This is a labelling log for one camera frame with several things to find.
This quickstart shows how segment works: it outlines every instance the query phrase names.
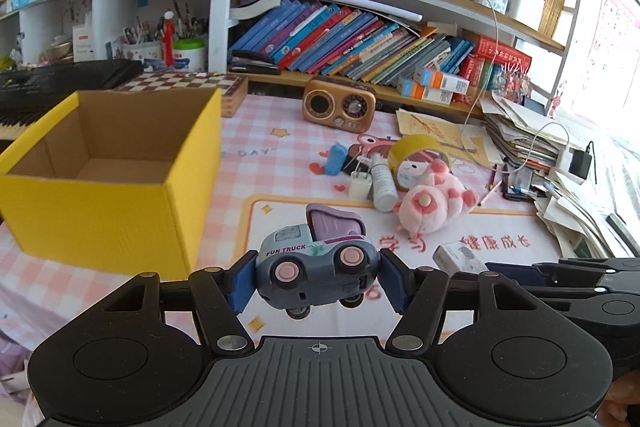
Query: black charger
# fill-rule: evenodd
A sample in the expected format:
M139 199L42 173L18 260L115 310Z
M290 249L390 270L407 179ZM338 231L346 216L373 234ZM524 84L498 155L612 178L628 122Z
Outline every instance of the black charger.
M574 157L571 159L571 165L569 166L569 172L574 176L578 176L578 178L582 178L583 180L585 180L589 177L591 160L593 160L593 176L597 184L598 177L595 171L595 167L596 167L595 156L591 155L592 146L593 146L593 154L595 155L595 145L593 144L593 141L589 142L586 150L584 151L578 150L574 152Z

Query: plush toy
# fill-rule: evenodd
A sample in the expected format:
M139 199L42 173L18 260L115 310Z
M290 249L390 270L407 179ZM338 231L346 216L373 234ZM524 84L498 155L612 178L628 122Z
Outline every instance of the plush toy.
M467 190L449 172L447 164L436 159L420 176L418 184L396 203L394 212L400 220L398 228L407 230L413 239L445 227L477 203L475 192Z

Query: purple toy truck roof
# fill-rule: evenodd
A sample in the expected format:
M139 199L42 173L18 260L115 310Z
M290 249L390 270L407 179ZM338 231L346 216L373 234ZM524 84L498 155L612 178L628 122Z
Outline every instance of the purple toy truck roof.
M306 206L306 223L314 241L323 241L347 235L366 235L362 218L355 212L337 210L325 204Z

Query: open box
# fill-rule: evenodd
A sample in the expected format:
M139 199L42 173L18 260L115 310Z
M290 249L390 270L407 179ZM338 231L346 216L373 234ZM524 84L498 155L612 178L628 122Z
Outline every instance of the open box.
M184 279L220 165L221 93L79 91L0 155L0 212L59 263Z

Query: yellow tape roll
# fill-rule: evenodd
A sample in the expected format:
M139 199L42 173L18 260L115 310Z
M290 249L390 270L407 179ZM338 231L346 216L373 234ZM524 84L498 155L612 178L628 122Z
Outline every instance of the yellow tape roll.
M405 136L394 143L391 149L389 149L386 160L389 165L389 170L391 171L391 174L393 174L394 181L396 182L396 187L401 190L407 190L407 187L402 187L402 185L398 183L398 169L403 161L408 159L409 156L421 151L440 150L440 144L436 139L431 136L427 136L426 134L412 134L410 136ZM446 159L446 163L450 168L451 165L449 164L448 157Z

